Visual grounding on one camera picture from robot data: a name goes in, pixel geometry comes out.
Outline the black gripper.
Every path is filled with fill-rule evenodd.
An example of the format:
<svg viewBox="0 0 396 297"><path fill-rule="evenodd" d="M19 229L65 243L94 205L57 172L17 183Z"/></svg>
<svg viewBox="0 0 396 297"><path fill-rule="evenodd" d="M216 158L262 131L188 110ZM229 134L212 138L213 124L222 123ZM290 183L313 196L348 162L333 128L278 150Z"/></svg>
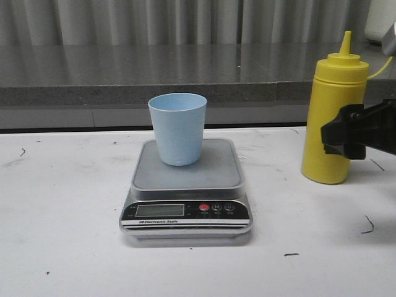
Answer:
<svg viewBox="0 0 396 297"><path fill-rule="evenodd" d="M353 123L360 118L363 104L346 105L329 123L321 127L321 141L326 155L349 160L364 160L366 146L395 155L395 100L384 100L365 110L364 145L353 139Z"/></svg>

